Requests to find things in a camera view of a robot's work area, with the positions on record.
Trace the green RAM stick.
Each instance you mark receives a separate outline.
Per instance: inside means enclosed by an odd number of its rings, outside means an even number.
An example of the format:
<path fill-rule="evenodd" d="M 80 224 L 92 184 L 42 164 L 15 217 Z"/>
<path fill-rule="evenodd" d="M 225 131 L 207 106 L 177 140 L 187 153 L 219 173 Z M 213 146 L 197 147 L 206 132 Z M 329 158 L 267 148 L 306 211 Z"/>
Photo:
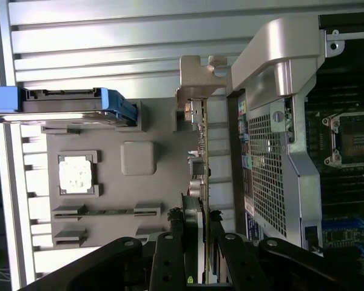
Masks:
<path fill-rule="evenodd" d="M 128 210 L 86 210 L 85 212 L 77 213 L 54 213 L 54 218 L 82 218 L 84 216 L 118 216 L 118 215 L 133 215 L 133 216 L 157 216 L 156 211 L 134 211 Z"/>

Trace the grey parts rack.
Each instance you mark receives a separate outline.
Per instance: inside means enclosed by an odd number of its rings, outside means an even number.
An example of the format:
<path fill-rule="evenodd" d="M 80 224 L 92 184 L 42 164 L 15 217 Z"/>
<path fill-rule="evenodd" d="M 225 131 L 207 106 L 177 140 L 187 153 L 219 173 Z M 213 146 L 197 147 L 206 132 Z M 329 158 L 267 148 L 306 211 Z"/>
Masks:
<path fill-rule="evenodd" d="M 135 101 L 138 130 L 84 129 L 47 136 L 52 241 L 56 249 L 99 247 L 122 236 L 144 239 L 166 230 L 167 213 L 181 205 L 192 179 L 188 153 L 197 134 L 185 123 L 173 98 Z M 92 188 L 66 194 L 59 184 L 59 162 L 85 156 L 91 162 Z M 54 213 L 86 210 L 156 211 L 157 216 L 54 218 Z"/>

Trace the black open PC case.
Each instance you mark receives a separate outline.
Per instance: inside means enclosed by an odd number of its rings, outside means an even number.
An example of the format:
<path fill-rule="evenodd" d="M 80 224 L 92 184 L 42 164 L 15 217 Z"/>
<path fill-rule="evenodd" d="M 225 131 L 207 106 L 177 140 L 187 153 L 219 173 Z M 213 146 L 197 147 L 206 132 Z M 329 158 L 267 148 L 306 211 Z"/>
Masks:
<path fill-rule="evenodd" d="M 310 250 L 322 242 L 320 175 L 306 149 L 305 101 L 316 83 L 317 70 L 334 56 L 331 44 L 349 39 L 340 27 L 354 27 L 355 38 L 364 37 L 364 13 L 278 18 L 265 24 L 232 64 L 226 95 L 244 96 L 251 118 L 291 104 L 294 140 L 289 142 L 286 122 L 270 119 L 271 133 L 281 138 L 281 181 L 285 231 L 257 211 L 269 236 L 282 238 Z"/>

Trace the blue expansion slot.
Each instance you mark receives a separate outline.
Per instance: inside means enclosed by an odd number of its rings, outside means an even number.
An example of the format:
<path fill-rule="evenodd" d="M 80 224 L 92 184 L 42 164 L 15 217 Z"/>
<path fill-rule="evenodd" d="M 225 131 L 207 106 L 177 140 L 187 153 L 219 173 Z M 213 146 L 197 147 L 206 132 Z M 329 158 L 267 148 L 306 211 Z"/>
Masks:
<path fill-rule="evenodd" d="M 335 221 L 322 221 L 323 230 L 337 230 L 337 229 L 364 229 L 364 220 L 335 220 Z"/>

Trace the silver CPU chip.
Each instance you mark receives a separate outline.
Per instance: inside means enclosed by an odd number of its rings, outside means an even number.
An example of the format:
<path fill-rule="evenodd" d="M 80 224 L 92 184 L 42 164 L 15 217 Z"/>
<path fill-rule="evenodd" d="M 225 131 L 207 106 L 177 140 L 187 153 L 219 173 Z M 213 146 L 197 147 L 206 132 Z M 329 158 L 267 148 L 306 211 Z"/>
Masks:
<path fill-rule="evenodd" d="M 59 184 L 66 194 L 87 193 L 92 188 L 91 162 L 85 156 L 66 157 L 60 161 Z"/>

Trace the green motherboard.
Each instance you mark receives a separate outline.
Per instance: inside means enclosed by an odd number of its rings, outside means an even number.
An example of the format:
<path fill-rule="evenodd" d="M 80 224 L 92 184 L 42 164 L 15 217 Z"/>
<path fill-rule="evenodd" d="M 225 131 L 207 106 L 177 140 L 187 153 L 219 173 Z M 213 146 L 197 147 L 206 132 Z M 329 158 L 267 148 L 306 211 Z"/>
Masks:
<path fill-rule="evenodd" d="M 329 129 L 322 119 L 341 112 L 363 112 L 364 94 L 310 93 L 305 103 L 306 142 L 320 175 L 322 221 L 364 220 L 364 167 L 338 169 L 324 164 Z M 323 230 L 325 258 L 364 273 L 364 229 Z"/>

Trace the CPU socket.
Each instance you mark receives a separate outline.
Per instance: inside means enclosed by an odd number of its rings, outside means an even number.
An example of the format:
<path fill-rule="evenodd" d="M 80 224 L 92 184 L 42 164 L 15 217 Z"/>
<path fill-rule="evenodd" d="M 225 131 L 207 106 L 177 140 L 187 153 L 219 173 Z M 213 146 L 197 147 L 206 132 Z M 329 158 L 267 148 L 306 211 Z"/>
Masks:
<path fill-rule="evenodd" d="M 330 153 L 324 164 L 338 169 L 364 167 L 364 111 L 341 112 L 322 119 L 329 129 Z"/>

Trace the blue disk caddy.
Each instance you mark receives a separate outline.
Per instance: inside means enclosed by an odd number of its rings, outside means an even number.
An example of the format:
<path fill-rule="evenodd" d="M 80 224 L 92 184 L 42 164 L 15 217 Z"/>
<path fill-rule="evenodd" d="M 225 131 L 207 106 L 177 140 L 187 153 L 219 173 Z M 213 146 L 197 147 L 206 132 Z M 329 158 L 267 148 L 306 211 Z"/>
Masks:
<path fill-rule="evenodd" d="M 134 127 L 138 109 L 116 90 L 30 90 L 0 87 L 0 123 L 50 129 Z"/>

